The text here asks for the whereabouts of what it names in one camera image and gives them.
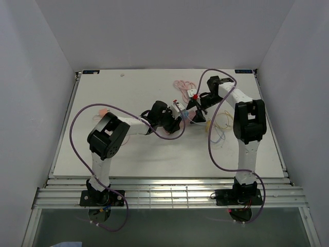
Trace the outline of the yellow charger plug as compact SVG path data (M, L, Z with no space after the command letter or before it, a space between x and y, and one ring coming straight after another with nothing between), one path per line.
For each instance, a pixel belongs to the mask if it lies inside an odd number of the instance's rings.
M206 133L209 132L210 124L211 124L211 121L208 121L208 122L206 123L206 127L205 127L205 131L206 131Z

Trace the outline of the pink power strip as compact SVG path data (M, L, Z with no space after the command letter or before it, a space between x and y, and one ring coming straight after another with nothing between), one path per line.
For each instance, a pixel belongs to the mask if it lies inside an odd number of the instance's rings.
M181 120L181 123L180 123L180 129L186 124L186 121L184 121L183 119Z

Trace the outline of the pink charger plug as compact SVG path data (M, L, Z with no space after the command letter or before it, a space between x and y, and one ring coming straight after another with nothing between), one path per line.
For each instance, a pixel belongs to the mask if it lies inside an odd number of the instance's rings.
M108 113L110 110L109 109L101 109L99 111L99 116L103 117L106 113Z

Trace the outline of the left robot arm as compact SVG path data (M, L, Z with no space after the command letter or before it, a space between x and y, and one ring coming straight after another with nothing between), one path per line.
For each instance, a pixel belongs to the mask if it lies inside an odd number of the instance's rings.
M124 139L131 135L149 135L157 128L173 134L180 130L185 107L175 101L171 106L157 100L150 110L138 117L123 118L106 113L87 137L92 153L92 177L87 181L87 189L93 190L91 199L97 205L109 200L109 171L112 157L119 151Z

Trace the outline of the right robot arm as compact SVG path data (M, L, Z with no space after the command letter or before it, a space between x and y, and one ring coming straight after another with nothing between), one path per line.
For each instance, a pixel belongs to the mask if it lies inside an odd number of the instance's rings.
M187 109L197 108L194 122L204 122L203 114L207 109L218 105L216 112L223 102L234 108L233 132L239 145L239 158L237 169L225 169L220 167L208 148L210 158L214 165L222 171L234 172L234 184L231 189L232 198L237 204L245 204L251 197L257 194L257 182L255 165L257 150L263 135L267 131L265 103L261 99L252 99L236 87L234 78L221 79L212 76L207 81L210 92L198 93L196 90L188 90L189 102Z

